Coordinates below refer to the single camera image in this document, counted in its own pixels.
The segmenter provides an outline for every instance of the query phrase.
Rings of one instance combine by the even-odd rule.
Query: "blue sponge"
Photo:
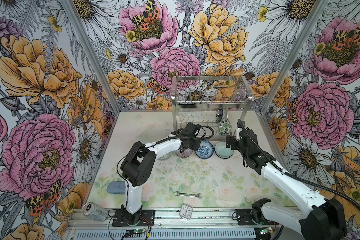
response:
[[[125,194],[125,182],[110,182],[107,186],[110,194]]]

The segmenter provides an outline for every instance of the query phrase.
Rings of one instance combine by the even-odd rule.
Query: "floral tablecloth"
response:
[[[128,153],[135,141],[156,141],[171,132],[171,114],[120,114],[88,201],[106,208],[120,208],[124,194],[108,194],[106,190],[110,182],[121,181],[116,172],[117,162]],[[256,114],[249,112],[245,120],[247,126],[258,135],[262,148],[271,152]],[[175,197],[175,191],[201,193],[203,198]],[[195,153],[186,159],[181,159],[173,153],[166,161],[155,161],[151,176],[143,185],[142,201],[143,207],[180,207],[183,203],[193,207],[249,207],[263,197],[283,206],[295,205],[269,180],[254,170],[245,168],[238,151],[229,159],[221,159],[214,154],[206,160],[198,158]]]

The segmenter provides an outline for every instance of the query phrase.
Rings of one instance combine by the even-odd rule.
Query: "wrench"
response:
[[[199,199],[202,199],[202,194],[199,193],[199,194],[189,194],[189,193],[182,193],[182,192],[174,192],[175,194],[175,197],[179,197],[179,196],[184,196],[184,197],[197,197]]]

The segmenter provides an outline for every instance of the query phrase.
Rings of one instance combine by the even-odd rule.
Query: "white clock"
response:
[[[192,211],[193,211],[193,208],[191,206],[188,206],[186,204],[183,204],[181,206],[181,209],[180,209],[180,212],[179,212],[179,215],[181,218],[184,218],[186,220],[190,220],[191,219],[191,215],[192,215]]]

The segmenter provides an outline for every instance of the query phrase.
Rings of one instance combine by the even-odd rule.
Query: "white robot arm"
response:
[[[195,138],[195,133],[200,126],[194,127],[192,123],[188,125],[189,127],[173,132],[168,138],[158,142],[148,144],[136,142],[130,150],[131,155],[121,165],[127,191],[122,210],[131,225],[139,219],[139,212],[142,209],[142,185],[150,176],[154,160],[180,148],[198,149],[200,140]],[[319,191],[313,191],[298,180],[287,176],[287,171],[269,153],[258,150],[258,146],[255,146],[257,137],[253,131],[249,129],[243,131],[242,127],[238,122],[236,131],[238,135],[226,138],[227,147],[238,150],[243,156],[243,163],[273,182],[300,209],[296,211],[278,206],[269,199],[260,199],[253,204],[254,220],[278,222],[302,234],[307,240],[342,238],[346,234],[342,205],[335,199],[325,199]]]

